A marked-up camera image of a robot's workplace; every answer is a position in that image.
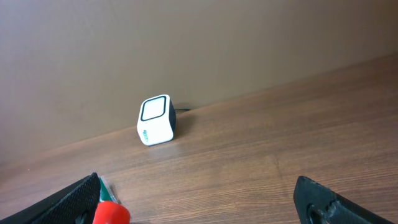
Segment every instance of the black cable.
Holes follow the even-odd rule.
[[[184,110],[184,111],[190,111],[191,109],[188,109],[188,108],[178,108],[178,109],[174,109],[174,110]]]

